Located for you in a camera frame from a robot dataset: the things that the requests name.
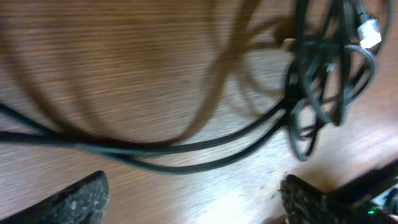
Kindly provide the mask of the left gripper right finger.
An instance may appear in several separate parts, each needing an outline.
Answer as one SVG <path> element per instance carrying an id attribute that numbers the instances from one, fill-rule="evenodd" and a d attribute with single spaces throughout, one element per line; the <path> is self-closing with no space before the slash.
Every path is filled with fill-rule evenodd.
<path id="1" fill-rule="evenodd" d="M 280 196 L 288 224 L 369 224 L 373 216 L 328 196 L 306 181 L 287 175 Z"/>

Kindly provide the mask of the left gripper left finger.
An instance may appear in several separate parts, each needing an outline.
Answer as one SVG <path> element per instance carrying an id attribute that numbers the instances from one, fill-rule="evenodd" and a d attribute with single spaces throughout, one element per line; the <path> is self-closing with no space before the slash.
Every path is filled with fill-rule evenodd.
<path id="1" fill-rule="evenodd" d="M 1 220 L 3 224 L 100 224 L 109 202 L 105 172 L 96 171 Z"/>

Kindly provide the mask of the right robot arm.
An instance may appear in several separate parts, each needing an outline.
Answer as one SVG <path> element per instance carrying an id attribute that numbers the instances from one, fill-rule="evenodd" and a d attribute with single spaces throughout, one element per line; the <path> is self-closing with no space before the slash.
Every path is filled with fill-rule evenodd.
<path id="1" fill-rule="evenodd" d="M 397 223 L 397 160 L 367 171 L 330 194 L 349 208 L 348 223 Z"/>

